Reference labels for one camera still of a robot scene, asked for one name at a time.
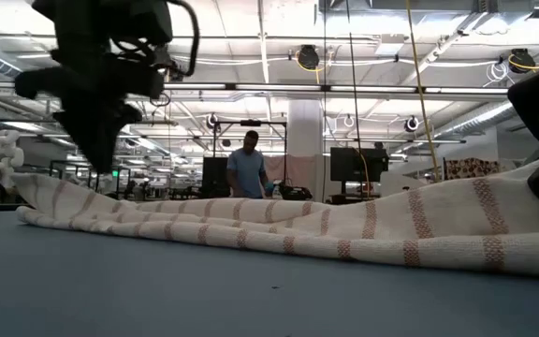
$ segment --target white towel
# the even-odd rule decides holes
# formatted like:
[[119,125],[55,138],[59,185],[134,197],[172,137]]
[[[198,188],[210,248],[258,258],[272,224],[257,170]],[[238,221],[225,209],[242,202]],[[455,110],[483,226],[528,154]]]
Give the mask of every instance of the white towel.
[[221,198],[117,201],[41,175],[15,175],[35,210],[23,222],[289,255],[539,275],[539,161],[487,178],[429,185],[347,206]]

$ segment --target blue t-shirt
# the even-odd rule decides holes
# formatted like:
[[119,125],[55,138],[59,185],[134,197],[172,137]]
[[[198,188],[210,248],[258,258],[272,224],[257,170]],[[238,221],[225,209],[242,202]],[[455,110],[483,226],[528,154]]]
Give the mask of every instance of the blue t-shirt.
[[243,149],[230,154],[228,169],[235,170],[239,186],[246,198],[262,198],[259,187],[259,174],[266,171],[263,163],[263,155],[257,151],[246,154]]

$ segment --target blue table surface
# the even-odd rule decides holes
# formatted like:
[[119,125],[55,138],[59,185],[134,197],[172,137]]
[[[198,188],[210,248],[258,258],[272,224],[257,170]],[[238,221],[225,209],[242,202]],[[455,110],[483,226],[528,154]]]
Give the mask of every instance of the blue table surface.
[[21,226],[0,336],[539,336],[539,279]]

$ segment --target black monitor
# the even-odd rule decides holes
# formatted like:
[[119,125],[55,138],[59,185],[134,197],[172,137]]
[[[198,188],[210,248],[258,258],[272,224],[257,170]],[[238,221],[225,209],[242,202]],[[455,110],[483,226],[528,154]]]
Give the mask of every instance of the black monitor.
[[227,157],[203,158],[203,182],[201,194],[204,198],[223,198],[230,196],[230,186],[226,178]]
[[[333,182],[366,181],[365,166],[356,149],[330,148],[330,179]],[[380,175],[388,171],[386,150],[361,149],[367,164],[370,182],[380,182]]]

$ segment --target man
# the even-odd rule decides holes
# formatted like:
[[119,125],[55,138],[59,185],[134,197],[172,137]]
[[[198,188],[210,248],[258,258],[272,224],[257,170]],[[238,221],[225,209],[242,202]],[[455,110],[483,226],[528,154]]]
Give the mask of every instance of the man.
[[268,175],[263,163],[263,155],[255,150],[259,134],[249,131],[244,137],[242,148],[228,158],[227,180],[232,187],[232,197],[262,198],[259,182],[263,186],[268,182]]

